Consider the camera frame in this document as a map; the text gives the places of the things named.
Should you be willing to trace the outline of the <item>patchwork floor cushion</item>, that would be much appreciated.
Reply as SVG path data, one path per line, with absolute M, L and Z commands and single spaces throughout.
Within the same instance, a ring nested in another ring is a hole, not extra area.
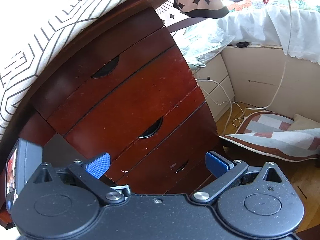
M 284 161 L 319 158 L 319 123 L 298 114 L 290 119 L 278 113 L 255 112 L 234 134 L 221 138 L 254 153 Z

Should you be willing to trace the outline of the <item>white bedside cabinet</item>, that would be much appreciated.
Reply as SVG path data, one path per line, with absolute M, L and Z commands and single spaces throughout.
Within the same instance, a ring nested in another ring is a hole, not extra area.
M 201 80 L 198 85 L 204 94 L 214 120 L 218 121 L 230 108 L 228 98 L 233 101 L 235 97 L 221 54 L 209 61 L 205 67 L 195 70 L 194 77 Z

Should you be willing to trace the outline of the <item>grey device with screen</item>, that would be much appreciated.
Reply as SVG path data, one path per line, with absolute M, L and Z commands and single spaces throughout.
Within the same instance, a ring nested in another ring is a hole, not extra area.
M 12 148 L 5 167 L 5 205 L 11 214 L 18 195 L 42 163 L 43 148 L 19 138 Z

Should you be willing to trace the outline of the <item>pink black diamond pillow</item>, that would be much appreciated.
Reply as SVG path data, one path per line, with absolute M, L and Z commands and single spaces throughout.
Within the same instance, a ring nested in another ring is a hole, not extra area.
M 173 7 L 191 18 L 223 18 L 229 13 L 222 0 L 174 0 Z

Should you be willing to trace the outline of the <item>red-brown wooden drawer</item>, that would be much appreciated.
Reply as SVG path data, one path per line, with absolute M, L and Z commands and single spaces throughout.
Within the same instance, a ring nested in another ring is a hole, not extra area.
M 105 152 L 116 159 L 159 119 L 175 129 L 203 101 L 180 50 L 172 46 L 105 96 L 64 138 L 87 159 Z

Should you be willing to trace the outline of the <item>white bed sheet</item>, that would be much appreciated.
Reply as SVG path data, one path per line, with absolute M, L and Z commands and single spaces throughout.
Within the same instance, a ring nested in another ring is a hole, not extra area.
M 171 34 L 189 63 L 208 62 L 227 45 L 279 46 L 285 55 L 319 63 L 319 0 L 224 1 L 229 13 Z

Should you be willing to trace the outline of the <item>white geometric pattern cloth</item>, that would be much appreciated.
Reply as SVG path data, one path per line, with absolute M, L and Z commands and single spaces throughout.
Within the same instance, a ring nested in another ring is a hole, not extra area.
M 53 58 L 125 1 L 1 0 L 1 133 Z

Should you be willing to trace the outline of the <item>red-brown wooden dresser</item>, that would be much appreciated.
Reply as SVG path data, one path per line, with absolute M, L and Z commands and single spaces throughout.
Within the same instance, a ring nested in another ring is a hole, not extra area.
M 1 53 L 1 197 L 18 138 L 64 165 L 107 152 L 103 181 L 191 194 L 211 182 L 217 127 L 168 29 L 166 0 L 78 0 Z

